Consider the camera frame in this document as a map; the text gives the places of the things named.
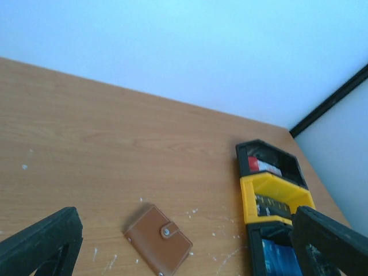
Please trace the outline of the brown leather card holder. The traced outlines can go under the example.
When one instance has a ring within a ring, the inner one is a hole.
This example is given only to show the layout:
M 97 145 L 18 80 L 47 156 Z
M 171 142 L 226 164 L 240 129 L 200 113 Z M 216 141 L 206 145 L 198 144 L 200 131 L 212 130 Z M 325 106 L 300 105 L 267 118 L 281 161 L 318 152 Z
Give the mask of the brown leather card holder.
M 193 246 L 176 223 L 154 204 L 138 211 L 124 236 L 155 275 L 174 275 Z

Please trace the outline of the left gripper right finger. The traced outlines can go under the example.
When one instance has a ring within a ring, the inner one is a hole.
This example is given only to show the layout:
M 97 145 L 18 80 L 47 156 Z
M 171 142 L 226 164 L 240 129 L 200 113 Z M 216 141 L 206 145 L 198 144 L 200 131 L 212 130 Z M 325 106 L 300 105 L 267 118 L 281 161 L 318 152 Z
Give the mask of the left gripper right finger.
M 292 246 L 303 275 L 367 275 L 367 237 L 300 206 L 292 215 Z

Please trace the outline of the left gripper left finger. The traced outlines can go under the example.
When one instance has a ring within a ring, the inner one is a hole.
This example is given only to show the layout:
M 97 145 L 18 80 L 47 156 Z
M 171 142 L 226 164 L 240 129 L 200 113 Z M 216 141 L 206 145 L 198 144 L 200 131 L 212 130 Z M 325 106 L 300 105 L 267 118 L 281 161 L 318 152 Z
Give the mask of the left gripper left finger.
M 83 225 L 65 207 L 1 241 L 1 275 L 72 275 Z

